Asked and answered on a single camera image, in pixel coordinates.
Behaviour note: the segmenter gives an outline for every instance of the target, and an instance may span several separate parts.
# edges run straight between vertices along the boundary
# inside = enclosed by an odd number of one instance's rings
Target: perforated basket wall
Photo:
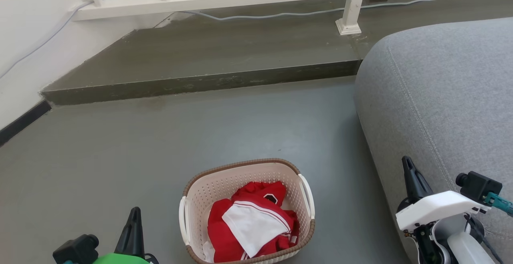
[[[282,159],[261,159],[217,167],[196,175],[187,184],[185,196],[185,223],[189,235],[187,250],[190,256],[200,264],[205,264],[203,243],[207,237],[207,220],[212,204],[217,200],[230,198],[237,189],[250,181],[281,181],[287,188],[284,203],[296,212],[300,222],[298,244],[287,250],[253,259],[230,262],[232,264],[270,264],[295,255],[306,245],[315,228],[314,216],[310,215],[310,204],[306,196],[299,170],[290,162]]]

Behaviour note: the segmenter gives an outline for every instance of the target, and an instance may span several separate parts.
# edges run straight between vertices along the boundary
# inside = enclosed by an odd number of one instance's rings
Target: brown basket rim
[[[194,176],[194,178],[192,178],[189,181],[189,183],[187,183],[187,186],[185,186],[185,190],[184,190],[183,196],[187,196],[187,194],[189,193],[189,189],[191,188],[192,184],[194,184],[194,182],[196,182],[198,179],[200,179],[203,176],[216,173],[217,171],[224,171],[224,170],[227,170],[227,169],[233,169],[233,168],[242,167],[242,166],[246,166],[246,165],[265,164],[265,163],[280,163],[280,164],[284,164],[284,165],[287,165],[290,169],[292,169],[295,172],[295,174],[301,174],[299,169],[297,169],[297,167],[294,164],[292,164],[291,162],[289,162],[287,160],[283,160],[283,159],[280,159],[280,158],[268,158],[268,159],[256,159],[256,160],[242,161],[242,162],[237,162],[237,163],[233,163],[233,164],[228,164],[228,165],[216,167],[216,168],[204,171],[204,172],[202,172],[200,174],[197,174],[196,176]],[[308,242],[310,242],[310,239],[313,236],[313,231],[314,230],[315,230],[315,219],[312,219],[312,220],[310,220],[310,230],[308,230],[308,234],[296,246],[291,247],[289,249],[285,249],[285,250],[276,252],[276,253],[265,255],[265,256],[262,256],[262,257],[251,258],[251,259],[240,260],[240,261],[225,262],[225,263],[226,264],[228,264],[228,263],[229,264],[252,264],[252,263],[257,263],[257,262],[268,261],[268,260],[271,260],[271,259],[274,259],[274,258],[278,258],[278,257],[284,256],[284,255],[290,254],[290,253],[294,253],[294,252],[298,251],[299,249],[303,248],[304,246],[306,246],[306,244],[308,244]],[[196,263],[198,263],[198,264],[210,264],[209,262],[205,262],[202,259],[200,259],[198,256],[196,256],[196,253],[194,253],[194,251],[192,250],[192,247],[190,245],[187,245],[186,247],[187,247],[187,252],[189,253],[191,258]]]

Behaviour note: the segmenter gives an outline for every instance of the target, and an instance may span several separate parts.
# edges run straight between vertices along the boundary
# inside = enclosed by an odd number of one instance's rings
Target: gray fabric upholstery
[[[456,176],[476,171],[513,200],[513,18],[387,36],[361,64],[355,104],[393,214],[406,195],[404,155],[435,193],[459,191]],[[513,263],[513,218],[495,208],[479,218]],[[403,239],[410,258],[412,243]]]

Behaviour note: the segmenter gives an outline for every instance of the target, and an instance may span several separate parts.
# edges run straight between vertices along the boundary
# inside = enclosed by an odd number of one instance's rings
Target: concrete step
[[[408,2],[412,0],[389,0]],[[204,10],[213,16],[263,16],[343,7],[310,0]],[[513,16],[513,0],[436,0],[362,10],[362,34],[340,36],[341,12],[216,21],[191,16],[136,30],[42,91],[53,105],[162,96],[355,75],[378,40],[444,22]]]

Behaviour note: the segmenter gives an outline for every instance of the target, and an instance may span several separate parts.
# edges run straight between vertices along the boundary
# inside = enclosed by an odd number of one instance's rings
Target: red and white jacket
[[[210,242],[203,245],[208,262],[230,262],[268,255],[297,244],[294,211],[280,207],[282,182],[249,182],[231,199],[215,202],[208,219]]]

